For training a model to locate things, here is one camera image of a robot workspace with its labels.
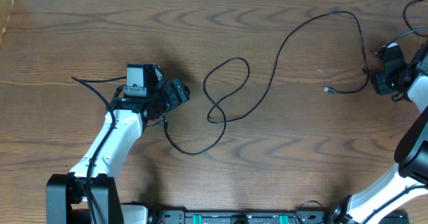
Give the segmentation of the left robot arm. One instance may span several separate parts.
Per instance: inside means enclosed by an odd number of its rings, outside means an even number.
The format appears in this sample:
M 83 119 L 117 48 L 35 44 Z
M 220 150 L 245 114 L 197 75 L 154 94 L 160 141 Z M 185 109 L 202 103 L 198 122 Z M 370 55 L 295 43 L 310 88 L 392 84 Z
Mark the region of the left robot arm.
M 189 100 L 179 79 L 167 82 L 156 64 L 128 64 L 126 83 L 105 101 L 102 129 L 69 173 L 46 185 L 48 223 L 156 223 L 143 204 L 121 203 L 116 189 L 122 165 L 146 125 Z

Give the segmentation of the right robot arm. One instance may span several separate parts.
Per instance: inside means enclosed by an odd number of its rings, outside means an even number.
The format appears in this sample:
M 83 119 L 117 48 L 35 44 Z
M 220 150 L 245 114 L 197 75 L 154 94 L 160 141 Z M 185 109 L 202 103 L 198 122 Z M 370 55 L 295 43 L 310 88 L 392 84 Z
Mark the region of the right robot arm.
M 338 204 L 328 223 L 380 223 L 401 205 L 427 194 L 427 44 L 410 62 L 395 42 L 382 47 L 377 56 L 385 65 L 371 76 L 377 93 L 390 94 L 393 102 L 414 103 L 420 115 L 398 143 L 392 167 L 370 187 Z

